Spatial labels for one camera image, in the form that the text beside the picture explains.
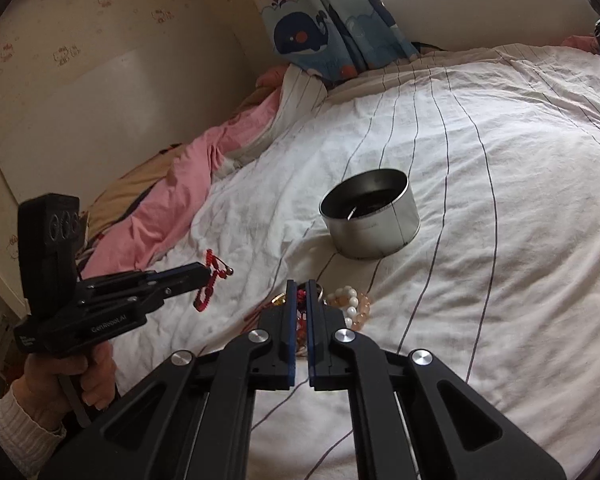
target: cylindrical tin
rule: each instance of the cylindrical tin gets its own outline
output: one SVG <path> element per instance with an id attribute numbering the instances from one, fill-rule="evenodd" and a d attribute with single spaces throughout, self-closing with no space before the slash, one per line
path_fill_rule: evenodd
<path id="1" fill-rule="evenodd" d="M 320 202 L 337 250 L 347 258 L 380 258 L 411 242 L 420 216 L 411 184 L 399 170 L 371 170 L 348 178 Z"/>

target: curtain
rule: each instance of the curtain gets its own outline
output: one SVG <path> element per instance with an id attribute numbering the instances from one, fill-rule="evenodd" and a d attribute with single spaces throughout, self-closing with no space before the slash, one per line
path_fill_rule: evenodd
<path id="1" fill-rule="evenodd" d="M 381 0 L 255 0 L 275 52 L 337 83 L 418 55 Z"/>

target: black stripe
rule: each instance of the black stripe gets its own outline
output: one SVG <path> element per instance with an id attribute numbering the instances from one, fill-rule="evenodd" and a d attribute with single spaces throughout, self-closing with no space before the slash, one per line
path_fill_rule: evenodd
<path id="1" fill-rule="evenodd" d="M 526 61 L 528 61 L 529 63 L 531 63 L 531 60 L 530 60 L 530 59 L 527 59 L 527 58 L 525 57 L 525 55 L 522 53 L 522 51 L 520 50 L 520 48 L 519 48 L 517 45 L 516 45 L 516 48 L 517 48 L 517 49 L 518 49 L 518 51 L 520 52 L 520 55 L 523 57 L 523 59 L 525 59 Z M 530 65 L 530 68 L 531 68 L 531 70 L 533 70 L 533 71 L 536 73 L 536 75 L 537 75 L 537 76 L 538 76 L 538 77 L 539 77 L 539 78 L 542 80 L 542 82 L 544 82 L 544 84 L 545 84 L 545 85 L 547 85 L 547 86 L 548 86 L 548 87 L 551 89 L 551 91 L 552 91 L 554 94 L 556 94 L 558 97 L 560 97 L 560 95 L 558 94 L 558 92 L 556 92 L 556 91 L 554 90 L 554 88 L 553 88 L 553 87 L 552 87 L 552 86 L 551 86 L 551 85 L 550 85 L 550 84 L 549 84 L 549 83 L 548 83 L 548 82 L 547 82 L 547 81 L 544 79 L 544 77 L 542 77 L 542 76 L 540 75 L 540 73 L 538 72 L 538 70 L 536 70 L 536 69 L 534 68 L 534 66 L 533 66 L 533 65 Z M 533 88 L 533 86 L 531 85 L 531 83 L 530 83 L 529 81 L 527 81 L 527 80 L 526 80 L 526 79 L 524 79 L 524 78 L 523 78 L 523 80 L 524 80 L 524 81 L 525 81 L 525 82 L 526 82 L 526 83 L 529 85 L 529 87 L 530 87 L 530 88 L 531 88 L 531 89 L 532 89 L 534 92 L 538 92 L 538 90 L 536 90 L 535 88 Z M 579 124 L 576 124 L 575 122 L 573 122 L 573 120 L 572 120 L 572 119 L 571 119 L 569 116 L 567 116 L 567 115 L 565 115 L 565 114 L 564 114 L 564 112 L 562 111 L 562 108 L 560 108 L 560 107 L 559 107 L 557 104 L 553 103 L 553 102 L 551 101 L 551 99 L 549 99 L 549 97 L 548 97 L 548 96 L 547 96 L 547 95 L 546 95 L 544 92 L 540 92 L 540 93 L 541 93 L 541 94 L 544 96 L 544 98 L 546 99 L 546 101 L 547 101 L 547 102 L 548 102 L 548 103 L 549 103 L 551 106 L 553 106 L 555 109 L 557 109 L 557 110 L 560 112 L 560 115 L 561 115 L 562 117 L 564 117 L 565 119 L 567 119 L 567 120 L 568 120 L 568 121 L 569 121 L 569 122 L 570 122 L 570 123 L 571 123 L 573 126 L 575 126 L 577 129 L 579 129 L 581 132 L 583 132 L 584 134 L 586 134 L 586 135 L 588 135 L 589 137 L 591 137 L 591 138 L 594 140 L 594 142 L 595 142 L 595 143 L 596 143 L 598 146 L 600 146 L 600 142 L 599 142 L 599 141 L 596 139 L 596 137 L 594 137 L 594 136 L 593 136 L 593 134 L 589 133 L 587 130 L 585 130 L 585 129 L 584 129 L 582 126 L 580 126 Z M 585 111 L 582 109 L 582 107 L 578 106 L 578 108 L 580 108 L 580 111 L 581 111 L 581 112 L 584 114 L 584 116 L 585 116 L 587 119 L 589 119 L 589 116 L 588 116 L 588 115 L 586 114 L 586 112 L 585 112 Z"/>
<path id="2" fill-rule="evenodd" d="M 327 267 L 329 267 L 329 264 L 331 263 L 331 260 L 333 260 L 333 257 L 338 254 L 338 251 L 336 251 L 335 253 L 333 253 L 331 255 L 331 258 L 329 258 L 329 261 L 325 264 L 325 266 L 322 268 L 322 270 L 320 271 L 320 274 L 318 274 L 318 277 L 315 279 L 316 282 L 320 281 L 320 278 L 322 277 L 322 275 L 324 274 L 324 271 L 327 270 Z"/>
<path id="3" fill-rule="evenodd" d="M 413 307 L 413 311 L 411 313 L 411 317 L 409 318 L 409 322 L 407 323 L 407 328 L 404 329 L 404 333 L 402 334 L 402 338 L 400 339 L 400 344 L 398 345 L 398 349 L 396 351 L 396 354 L 400 353 L 400 350 L 402 350 L 402 344 L 404 343 L 404 338 L 407 337 L 407 332 L 409 331 L 409 328 L 411 327 L 411 323 L 413 322 L 413 318 L 416 315 L 416 312 L 418 311 L 418 307 L 420 306 L 420 303 L 422 302 L 422 298 L 424 297 L 424 293 L 427 291 L 427 287 L 429 287 L 429 282 L 431 280 L 431 275 L 433 273 L 433 267 L 436 265 L 436 257 L 438 256 L 438 248 L 440 247 L 440 240 L 442 239 L 442 232 L 445 230 L 445 218 L 446 218 L 446 191 L 447 191 L 447 186 L 448 186 L 448 178 L 449 178 L 449 138 L 446 132 L 446 124 L 445 124 L 445 119 L 442 116 L 442 112 L 440 111 L 440 107 L 438 106 L 438 102 L 436 101 L 436 97 L 435 95 L 433 95 L 433 78 L 431 76 L 431 69 L 429 68 L 429 81 L 431 83 L 431 97 L 433 99 L 433 102 L 436 105 L 436 108 L 438 109 L 438 113 L 440 114 L 440 120 L 442 120 L 442 125 L 445 129 L 445 141 L 446 141 L 446 175 L 445 175 L 445 197 L 443 200 L 443 211 L 442 211 L 442 227 L 440 228 L 440 234 L 438 235 L 438 240 L 436 241 L 436 248 L 433 251 L 433 258 L 431 259 L 431 266 L 429 267 L 429 274 L 427 275 L 427 281 L 424 284 L 424 287 L 422 288 L 422 292 L 420 293 L 420 296 L 418 297 L 418 301 L 416 302 L 416 305 Z"/>
<path id="4" fill-rule="evenodd" d="M 374 286 L 374 281 L 376 280 L 376 274 L 378 273 L 378 267 L 380 267 L 380 263 L 382 263 L 382 260 L 384 260 L 384 256 L 378 260 L 378 263 L 376 263 L 376 268 L 374 269 L 374 273 L 371 276 L 371 282 L 369 283 L 369 288 L 366 290 L 367 294 L 371 292 L 371 287 Z"/>
<path id="5" fill-rule="evenodd" d="M 404 235 L 402 234 L 402 227 L 400 227 L 400 221 L 398 220 L 398 213 L 395 212 L 395 207 L 393 204 L 391 204 L 391 208 L 394 210 L 395 222 L 398 225 L 398 231 L 400 231 L 400 238 L 402 239 L 402 243 L 403 243 L 403 247 L 404 247 L 407 244 L 407 241 L 404 239 Z"/>
<path id="6" fill-rule="evenodd" d="M 309 378 L 306 378 L 304 381 L 302 381 L 299 384 L 296 384 L 296 387 L 291 390 L 291 393 L 288 394 L 288 396 L 286 396 L 283 400 L 281 400 L 279 403 L 277 403 L 273 408 L 271 408 L 268 412 L 267 415 L 263 416 L 258 422 L 256 422 L 252 427 L 251 427 L 251 431 L 255 430 L 260 424 L 262 424 L 265 420 L 267 420 L 271 414 L 273 412 L 275 412 L 280 406 L 282 406 L 285 402 L 287 402 L 291 397 L 294 396 L 294 393 L 296 393 L 296 391 L 298 390 L 298 388 L 300 386 L 302 386 L 303 384 L 307 384 L 309 382 Z"/>
<path id="7" fill-rule="evenodd" d="M 289 95 L 286 96 L 285 103 L 280 108 L 284 108 L 286 106 L 286 104 L 289 102 L 289 99 L 291 98 L 291 94 L 293 94 L 294 89 L 296 88 L 296 83 L 298 82 L 298 79 L 300 79 L 301 73 L 302 73 L 302 70 L 298 70 L 298 75 L 296 76 L 296 80 L 294 81 L 294 84 L 291 87 L 291 91 L 289 92 Z"/>
<path id="8" fill-rule="evenodd" d="M 531 52 L 533 52 L 533 53 L 534 53 L 534 56 L 536 56 L 536 57 L 538 58 L 538 61 L 542 61 L 542 62 L 544 62 L 544 64 L 545 64 L 545 65 L 547 65 L 549 68 L 551 68 L 551 69 L 554 71 L 554 73 L 556 73 L 557 75 L 559 75 L 559 76 L 560 76 L 560 77 L 561 77 L 561 78 L 562 78 L 562 79 L 563 79 L 563 80 L 564 80 L 566 83 L 568 83 L 568 82 L 569 82 L 569 81 L 567 81 L 567 79 L 566 79 L 566 78 L 565 78 L 565 77 L 564 77 L 562 74 L 560 74 L 560 72 L 558 72 L 558 71 L 555 69 L 555 67 L 554 67 L 552 64 L 550 64 L 550 63 L 546 62 L 546 60 L 542 60 L 542 59 L 540 59 L 540 57 L 538 56 L 538 54 L 536 54 L 536 53 L 535 53 L 535 51 L 534 51 L 532 48 L 530 48 L 530 49 L 531 49 Z M 548 52 L 547 52 L 545 49 L 543 49 L 542 51 L 543 51 L 545 54 L 547 54 L 547 56 L 551 57 L 551 55 L 550 55 L 550 54 L 549 54 L 549 53 L 548 53 Z M 580 78 L 580 76 L 579 76 L 578 74 L 576 74 L 575 72 L 572 72 L 572 71 L 571 71 L 571 69 L 570 69 L 569 67 L 567 67 L 567 66 L 566 66 L 565 68 L 566 68 L 567 70 L 569 70 L 569 72 L 571 73 L 571 75 L 573 75 L 574 77 L 578 78 L 578 80 L 579 80 L 579 81 L 582 83 L 582 85 L 583 85 L 584 87 L 586 87 L 586 88 L 589 90 L 589 92 L 591 92 L 593 95 L 595 95 L 595 94 L 596 94 L 596 93 L 595 93 L 595 92 L 594 92 L 594 91 L 593 91 L 593 90 L 592 90 L 592 89 L 589 87 L 589 85 L 587 85 L 587 84 L 586 84 L 586 83 L 585 83 L 585 82 L 584 82 L 584 81 L 583 81 L 583 80 Z M 597 111 L 597 112 L 600 114 L 600 109 L 599 109 L 599 108 L 598 108 L 598 107 L 595 105 L 595 103 L 593 103 L 593 102 L 592 102 L 592 101 L 591 101 L 591 100 L 590 100 L 590 99 L 589 99 L 589 98 L 588 98 L 586 95 L 584 95 L 584 94 L 580 94 L 580 96 L 581 96 L 581 97 L 584 97 L 584 98 L 587 100 L 587 103 L 589 103 L 589 104 L 591 105 L 591 107 L 592 107 L 592 108 L 594 108 L 594 109 L 595 109 L 595 110 L 596 110 L 596 111 Z M 590 122 L 591 124 L 593 124 L 593 125 L 594 125 L 594 126 L 595 126 L 595 127 L 596 127 L 596 128 L 599 130 L 599 131 L 600 131 L 600 126 L 598 126 L 598 125 L 597 125 L 597 124 L 596 124 L 596 123 L 595 123 L 595 122 L 594 122 L 594 121 L 591 119 L 591 117 L 589 117 L 589 115 L 587 114 L 587 112 L 585 111 L 585 109 L 584 109 L 584 108 L 582 108 L 581 106 L 578 106 L 578 107 L 580 108 L 580 111 L 581 111 L 581 112 L 584 114 L 584 116 L 585 116 L 585 117 L 586 117 L 586 118 L 589 120 L 589 122 Z"/>
<path id="9" fill-rule="evenodd" d="M 386 150 L 386 147 L 389 145 L 389 142 L 391 141 L 391 137 L 393 137 L 393 135 L 394 135 L 395 105 L 398 104 L 398 99 L 400 99 L 400 75 L 399 74 L 398 74 L 398 95 L 395 98 L 394 112 L 391 115 L 391 132 L 389 133 L 389 138 L 386 140 L 386 142 L 384 143 L 384 146 L 382 147 L 382 155 L 380 155 L 380 164 L 378 164 L 378 170 L 382 166 L 382 159 L 384 158 L 384 150 Z"/>
<path id="10" fill-rule="evenodd" d="M 371 125 L 374 122 L 374 118 L 376 117 L 376 113 L 378 113 L 378 108 L 380 107 L 380 103 L 382 101 L 382 98 L 384 97 L 384 94 L 380 95 L 380 98 L 378 99 L 378 104 L 376 105 L 376 109 L 374 110 L 374 114 L 371 116 L 371 118 L 369 119 L 369 127 L 366 129 L 366 134 L 364 137 L 362 137 L 362 140 L 360 140 L 360 142 L 358 143 L 358 145 L 356 146 L 356 149 L 353 150 L 353 153 L 351 153 L 349 160 L 347 161 L 347 165 L 344 167 L 344 171 L 342 172 L 342 178 L 340 179 L 340 181 L 342 182 L 344 180 L 344 177 L 347 174 L 347 170 L 349 169 L 349 164 L 351 163 L 351 159 L 353 158 L 353 156 L 358 152 L 358 150 L 360 149 L 360 146 L 362 146 L 362 143 L 365 142 L 365 139 L 367 138 L 369 132 L 371 131 Z"/>
<path id="11" fill-rule="evenodd" d="M 209 234 L 209 230 L 213 227 L 214 221 L 216 220 L 216 217 L 222 212 L 224 211 L 224 207 L 220 206 L 218 208 L 218 210 L 214 213 L 214 215 L 211 217 L 211 220 L 209 221 L 209 225 L 206 226 L 206 230 L 205 233 L 202 235 L 202 238 L 206 238 L 206 235 Z"/>
<path id="12" fill-rule="evenodd" d="M 300 95 L 300 98 L 298 99 L 298 104 L 296 105 L 296 108 L 298 108 L 298 106 L 302 102 L 302 98 L 304 98 L 304 93 L 306 92 L 306 89 L 309 88 L 309 83 L 311 81 L 312 81 L 312 78 L 309 78 L 309 79 L 306 80 L 306 85 L 304 85 L 304 90 L 302 90 L 302 94 Z"/>
<path id="13" fill-rule="evenodd" d="M 311 107 L 311 110 L 314 110 L 315 105 L 318 103 L 318 99 L 320 99 L 321 94 L 322 94 L 322 88 L 320 88 L 318 90 L 318 95 L 316 95 L 316 97 L 315 97 L 314 105 Z"/>
<path id="14" fill-rule="evenodd" d="M 314 110 L 315 104 L 316 104 L 317 102 L 318 102 L 318 98 L 316 98 L 316 99 L 315 99 L 315 101 L 314 101 L 314 104 L 312 105 L 312 108 L 311 108 L 311 110 L 310 110 L 310 111 L 313 111 L 313 110 Z M 272 151 L 272 148 L 273 148 L 274 146 L 277 146 L 277 145 L 278 145 L 280 142 L 282 142 L 282 140 L 286 139 L 288 136 L 291 136 L 291 138 L 289 139 L 289 142 L 288 142 L 288 143 L 289 143 L 289 144 L 293 143 L 293 142 L 294 142 L 294 140 L 296 140 L 296 139 L 297 139 L 297 138 L 300 136 L 300 134 L 302 133 L 302 131 L 303 131 L 303 130 L 306 128 L 307 124 L 308 124 L 309 122 L 311 122 L 313 119 L 315 119 L 315 117 L 316 117 L 316 116 L 313 116 L 313 117 L 304 117 L 304 122 L 302 123 L 302 126 L 300 126 L 300 128 L 298 128 L 298 130 L 296 131 L 296 133 L 294 133 L 293 135 L 292 135 L 293 128 L 288 128 L 288 129 L 286 129 L 286 131 L 284 132 L 284 134 L 280 135 L 280 136 L 279 136 L 277 139 L 275 139 L 275 140 L 274 140 L 274 141 L 273 141 L 273 142 L 272 142 L 272 143 L 269 145 L 269 147 L 266 149 L 266 152 L 265 152 L 265 153 L 263 153 L 263 154 L 261 154 L 261 155 L 260 155 L 260 156 L 259 156 L 259 157 L 256 159 L 256 162 L 255 162 L 255 164 L 253 165 L 253 167 L 251 168 L 250 172 L 249 172 L 249 173 L 248 173 L 248 174 L 247 174 L 245 177 L 247 177 L 247 176 L 250 176 L 250 175 L 251 175 L 251 173 L 253 173 L 253 172 L 256 170 L 256 168 L 258 167 L 258 165 L 260 164 L 260 162 L 261 162 L 261 161 L 264 161 L 264 160 L 266 160 L 267 158 L 271 158 L 271 162 L 270 162 L 270 163 L 269 163 L 269 164 L 268 164 L 268 165 L 267 165 L 265 168 L 263 168 L 263 169 L 262 169 L 262 173 L 263 173 L 263 174 L 266 174 L 266 173 L 267 173 L 267 171 L 266 171 L 266 168 L 268 168 L 269 166 L 271 166 L 271 165 L 272 165 L 273 163 L 275 163 L 275 161 L 276 161 L 276 157 L 272 155 L 272 153 L 273 153 L 273 151 Z M 294 127 L 295 127 L 295 126 L 298 126 L 298 124 L 299 124 L 299 121 L 297 121 L 297 122 L 296 122 L 296 124 L 294 124 Z"/>
<path id="15" fill-rule="evenodd" d="M 416 70 L 411 66 L 411 71 L 413 72 L 413 111 L 416 114 L 416 136 L 413 137 L 413 153 L 411 153 L 411 164 L 409 165 L 409 173 L 407 173 L 407 180 L 411 178 L 411 168 L 413 167 L 413 159 L 416 157 L 416 140 L 418 139 L 418 134 L 420 133 L 420 123 L 418 122 L 418 109 L 416 108 L 416 92 L 418 91 L 418 86 L 416 85 Z"/>
<path id="16" fill-rule="evenodd" d="M 300 237 L 301 240 L 304 240 L 304 238 L 307 236 L 308 232 L 315 225 L 316 221 L 317 221 L 317 218 L 313 222 L 311 222 L 311 225 L 309 225 L 309 227 L 304 231 L 304 234 Z M 282 266 L 282 260 L 285 259 L 286 252 L 289 250 L 289 247 L 291 247 L 291 244 L 289 244 L 286 247 L 285 251 L 282 253 L 282 256 L 280 256 L 280 260 L 278 261 L 278 268 L 276 269 L 276 273 L 273 277 L 273 285 L 271 286 L 271 290 L 267 294 L 267 297 L 269 297 L 271 295 L 271 293 L 273 292 L 273 290 L 276 288 L 276 280 L 278 279 L 278 273 L 280 272 L 280 267 Z"/>
<path id="17" fill-rule="evenodd" d="M 327 455 L 333 451 L 334 449 L 336 449 L 340 443 L 346 439 L 351 433 L 353 433 L 353 430 L 349 431 L 349 433 L 347 433 L 345 436 L 343 436 L 339 441 L 337 441 L 335 444 L 333 444 L 333 446 L 331 446 L 327 451 L 324 452 L 324 455 L 322 455 L 320 457 L 320 460 L 318 460 L 318 462 L 315 463 L 315 465 L 311 468 L 311 471 L 309 471 L 307 473 L 307 475 L 304 477 L 304 480 L 309 480 L 309 478 L 311 478 L 311 475 L 315 473 L 315 470 L 318 469 L 320 467 L 320 464 L 322 462 L 324 462 L 324 459 L 327 458 Z"/>
<path id="18" fill-rule="evenodd" d="M 454 99 L 456 100 L 456 103 L 458 103 L 459 107 L 462 108 L 462 111 L 467 116 L 467 118 L 471 121 L 471 124 L 475 128 L 475 133 L 478 135 L 478 140 L 480 141 L 480 145 L 482 146 L 482 152 L 484 153 L 484 163 L 487 167 L 487 175 L 489 176 L 489 186 L 491 187 L 491 198 L 493 199 L 493 222 L 494 222 L 494 236 L 495 236 L 495 240 L 493 243 L 493 262 L 491 264 L 491 277 L 489 278 L 489 287 L 487 288 L 487 297 L 485 298 L 484 306 L 482 307 L 482 315 L 480 316 L 480 324 L 478 325 L 478 333 L 475 336 L 474 349 L 472 351 L 471 360 L 469 361 L 469 367 L 466 372 L 465 381 L 469 382 L 469 376 L 471 375 L 471 368 L 474 365 L 475 352 L 477 351 L 478 341 L 480 340 L 480 334 L 482 333 L 482 324 L 484 322 L 484 316 L 487 313 L 487 305 L 489 304 L 489 298 L 491 297 L 491 288 L 493 287 L 493 277 L 496 272 L 496 258 L 498 257 L 498 205 L 496 202 L 496 193 L 493 190 L 493 179 L 491 178 L 491 170 L 489 168 L 489 157 L 487 156 L 487 150 L 484 147 L 482 138 L 480 137 L 480 130 L 478 129 L 478 126 L 475 124 L 474 120 L 471 118 L 471 115 L 469 115 L 469 113 L 464 109 L 464 107 L 462 106 L 462 103 L 458 100 L 458 98 L 456 97 L 456 94 L 451 89 L 451 81 L 449 79 L 449 74 L 447 73 L 446 68 L 445 68 L 445 75 L 446 75 L 446 82 L 449 84 L 449 91 L 451 92 L 451 95 L 454 97 Z"/>
<path id="19" fill-rule="evenodd" d="M 306 92 L 306 89 L 308 88 L 308 86 L 309 86 L 309 84 L 310 84 L 310 82 L 311 82 L 311 81 L 312 81 L 311 79 L 307 80 L 307 83 L 306 83 L 306 85 L 304 86 L 304 90 L 302 90 L 302 96 L 300 97 L 300 100 L 298 101 L 298 104 L 300 104 L 300 103 L 302 102 L 302 98 L 304 97 L 304 93 Z M 315 101 L 314 101 L 314 104 L 313 104 L 313 106 L 312 106 L 312 110 L 313 110 L 313 108 L 315 107 L 315 103 L 317 103 L 317 102 L 318 102 L 318 97 L 317 97 L 317 98 L 315 99 Z M 299 134 L 302 132 L 302 130 L 304 130 L 304 128 L 306 127 L 306 125 L 307 125 L 307 123 L 308 123 L 309 121 L 311 121 L 311 119 L 307 119 L 307 120 L 305 120 L 305 122 L 302 124 L 302 126 L 300 126 L 300 128 L 298 129 L 298 131 L 297 131 L 297 132 L 296 132 L 296 133 L 295 133 L 295 134 L 292 136 L 292 139 L 291 139 L 291 140 L 294 140 L 294 139 L 295 139 L 295 138 L 296 138 L 296 137 L 297 137 L 297 136 L 298 136 L 298 135 L 299 135 Z M 275 140 L 274 140 L 274 141 L 271 143 L 271 145 L 270 145 L 270 148 L 271 148 L 272 146 L 274 146 L 274 145 L 276 145 L 276 144 L 278 144 L 278 143 L 282 142 L 282 140 L 283 140 L 283 139 L 286 139 L 286 138 L 287 138 L 287 136 L 291 135 L 291 133 L 292 133 L 292 130 L 293 130 L 292 128 L 289 128 L 289 129 L 287 129 L 287 130 L 284 132 L 284 134 L 280 135 L 278 138 L 276 138 L 276 139 L 275 139 Z M 229 190 L 233 189 L 234 187 L 238 186 L 238 184 L 240 184 L 241 182 L 243 182 L 243 181 L 244 181 L 244 179 L 245 179 L 246 177 L 248 177 L 248 176 L 251 176 L 251 174 L 252 174 L 252 173 L 254 173 L 254 171 L 256 170 L 256 168 L 258 167 L 258 165 L 259 165 L 259 164 L 260 164 L 260 163 L 261 163 L 261 162 L 262 162 L 262 161 L 263 161 L 265 158 L 266 158 L 266 154 L 264 154 L 264 153 L 263 153 L 261 156 L 259 156 L 258 158 L 256 158 L 256 159 L 255 159 L 255 164 L 254 164 L 254 165 L 253 165 L 253 166 L 250 168 L 250 170 L 249 170 L 249 173 L 248 173 L 248 174 L 246 174 L 246 175 L 244 175 L 244 176 L 243 176 L 243 178 L 242 178 L 242 179 L 240 179 L 239 181 L 236 181 L 236 182 L 231 182 L 231 183 L 227 184 L 225 187 L 223 187 L 223 188 L 222 188 L 222 189 L 219 191 L 218 195 L 216 196 L 216 199 L 217 199 L 217 198 L 219 198 L 220 196 L 224 195 L 224 194 L 225 194 L 227 191 L 229 191 Z M 205 232 L 205 234 L 203 235 L 203 237 L 206 237 L 206 234 L 207 234 L 207 233 L 208 233 L 208 229 L 207 229 L 207 231 Z"/>
<path id="20" fill-rule="evenodd" d="M 320 115 L 320 112 L 322 111 L 322 107 L 324 106 L 325 102 L 327 102 L 327 98 L 329 97 L 329 93 L 327 92 L 327 97 L 325 97 L 322 102 L 320 103 L 320 107 L 318 108 L 318 111 L 315 113 L 315 116 L 317 117 L 318 115 Z"/>
<path id="21" fill-rule="evenodd" d="M 304 129 L 304 127 L 306 126 L 307 122 L 308 122 L 308 121 L 305 121 L 305 123 L 302 125 L 302 127 L 301 127 L 301 128 L 298 130 L 298 132 L 297 132 L 297 133 L 296 133 L 296 135 L 295 135 L 296 137 L 297 137 L 297 136 L 300 134 L 300 132 L 301 132 L 301 131 Z M 293 174 L 290 174 L 290 176 L 289 176 L 289 178 L 286 180 L 286 182 L 285 182 L 285 185 L 284 185 L 284 186 L 286 186 L 286 185 L 287 185 L 287 184 L 288 184 L 288 183 L 291 181 L 291 179 L 293 179 L 293 177 L 294 177 L 294 176 L 293 176 Z M 273 212 L 271 213 L 271 217 L 270 217 L 270 219 L 269 219 L 269 223 L 267 224 L 267 229 L 269 229 L 269 228 L 270 228 L 270 226 L 271 226 L 271 223 L 273 222 L 273 217 L 275 216 L 276 209 L 278 208 L 278 205 L 280 204 L 280 199 L 281 199 L 281 198 L 282 198 L 282 195 L 281 195 L 281 194 L 280 194 L 280 195 L 279 195 L 279 196 L 276 198 L 276 202 L 275 202 L 275 204 L 273 205 L 273 208 L 272 208 L 272 211 L 273 211 Z"/>

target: pink blanket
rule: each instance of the pink blanket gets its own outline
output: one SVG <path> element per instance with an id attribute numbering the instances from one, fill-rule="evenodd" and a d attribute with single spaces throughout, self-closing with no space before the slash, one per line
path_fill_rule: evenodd
<path id="1" fill-rule="evenodd" d="M 156 254 L 171 249 L 187 233 L 206 200 L 212 174 L 220 168 L 224 156 L 253 142 L 274 119 L 280 92 L 277 88 L 259 106 L 209 128 L 187 146 L 136 211 L 106 233 L 82 276 L 144 270 Z"/>

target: hand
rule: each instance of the hand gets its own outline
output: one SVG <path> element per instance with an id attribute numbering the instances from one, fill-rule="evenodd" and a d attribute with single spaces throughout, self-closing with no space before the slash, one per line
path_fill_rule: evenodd
<path id="1" fill-rule="evenodd" d="M 99 410 L 106 408 L 115 394 L 116 365 L 109 342 L 93 348 L 93 364 L 88 365 L 83 355 L 55 359 L 42 354 L 31 354 L 24 366 L 24 375 L 13 382 L 12 391 L 18 404 L 36 423 L 47 431 L 60 427 L 62 418 L 71 411 L 56 375 L 83 374 L 80 384 L 82 400 Z"/>

